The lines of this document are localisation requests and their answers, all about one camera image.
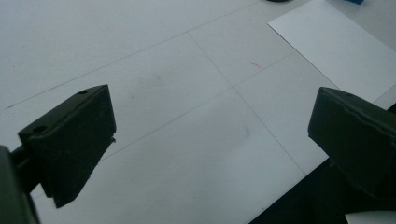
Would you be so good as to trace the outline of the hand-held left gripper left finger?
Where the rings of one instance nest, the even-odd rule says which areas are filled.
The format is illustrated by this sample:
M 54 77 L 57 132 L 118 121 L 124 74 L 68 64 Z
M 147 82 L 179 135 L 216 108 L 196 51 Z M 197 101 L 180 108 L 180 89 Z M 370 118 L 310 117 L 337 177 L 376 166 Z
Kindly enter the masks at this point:
M 41 185 L 60 208 L 73 202 L 117 130 L 109 87 L 79 91 L 19 132 L 23 186 Z

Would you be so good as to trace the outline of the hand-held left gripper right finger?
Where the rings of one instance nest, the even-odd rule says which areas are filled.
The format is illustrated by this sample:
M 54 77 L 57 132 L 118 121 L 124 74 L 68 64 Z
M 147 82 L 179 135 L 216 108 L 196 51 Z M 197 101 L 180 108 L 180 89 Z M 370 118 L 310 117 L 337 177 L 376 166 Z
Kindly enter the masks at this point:
M 351 93 L 321 87 L 308 136 L 355 188 L 396 200 L 396 114 Z

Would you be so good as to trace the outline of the white paper sheet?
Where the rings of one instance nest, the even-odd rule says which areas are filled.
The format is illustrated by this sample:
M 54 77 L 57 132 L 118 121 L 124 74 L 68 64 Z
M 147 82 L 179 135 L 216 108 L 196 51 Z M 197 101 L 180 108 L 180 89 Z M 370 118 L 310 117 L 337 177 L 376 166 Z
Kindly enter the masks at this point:
M 340 90 L 383 108 L 396 104 L 396 51 L 330 0 L 311 0 L 268 25 Z

